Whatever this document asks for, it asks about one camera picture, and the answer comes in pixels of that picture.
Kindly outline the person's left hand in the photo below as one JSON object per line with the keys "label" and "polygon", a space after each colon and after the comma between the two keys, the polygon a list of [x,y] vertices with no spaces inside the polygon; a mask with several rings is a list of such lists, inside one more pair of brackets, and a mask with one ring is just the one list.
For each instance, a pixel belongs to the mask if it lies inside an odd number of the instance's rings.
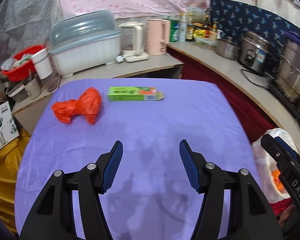
{"label": "person's left hand", "polygon": [[279,217],[278,223],[279,223],[281,229],[284,228],[285,223],[288,220],[288,218],[291,216],[294,208],[295,208],[295,205],[291,205],[290,207],[286,208],[285,211],[283,211],[283,213]]}

